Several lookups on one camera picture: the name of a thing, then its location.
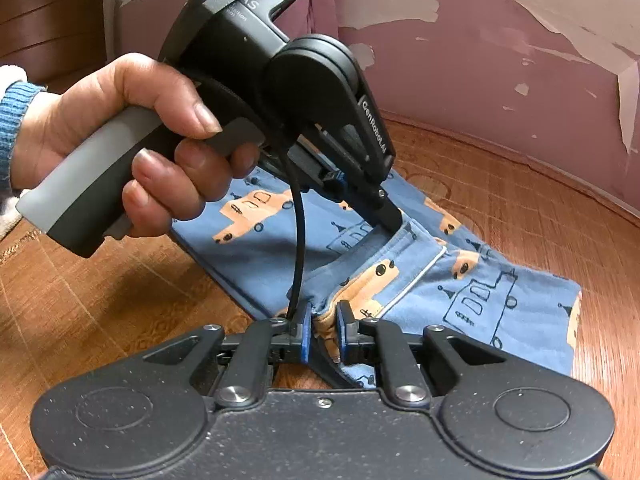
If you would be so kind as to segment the person's left hand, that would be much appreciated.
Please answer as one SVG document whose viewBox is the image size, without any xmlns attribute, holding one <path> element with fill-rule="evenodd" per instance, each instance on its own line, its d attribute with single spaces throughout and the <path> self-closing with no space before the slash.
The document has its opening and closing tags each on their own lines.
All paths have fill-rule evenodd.
<svg viewBox="0 0 640 480">
<path fill-rule="evenodd" d="M 245 118 L 221 125 L 186 76 L 126 54 L 29 105 L 12 157 L 16 209 L 66 245 L 159 236 L 246 177 L 263 140 Z"/>
</svg>

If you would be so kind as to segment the blue knit sleeve forearm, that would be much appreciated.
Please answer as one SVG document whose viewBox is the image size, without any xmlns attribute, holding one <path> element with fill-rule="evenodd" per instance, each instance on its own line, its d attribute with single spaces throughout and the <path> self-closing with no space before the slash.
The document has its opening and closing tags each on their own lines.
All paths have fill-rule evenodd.
<svg viewBox="0 0 640 480">
<path fill-rule="evenodd" d="M 24 68 L 17 65 L 2 65 L 0 73 L 0 188 L 1 200 L 7 200 L 16 195 L 11 183 L 11 165 L 18 132 L 29 105 L 46 88 L 29 82 Z"/>
</svg>

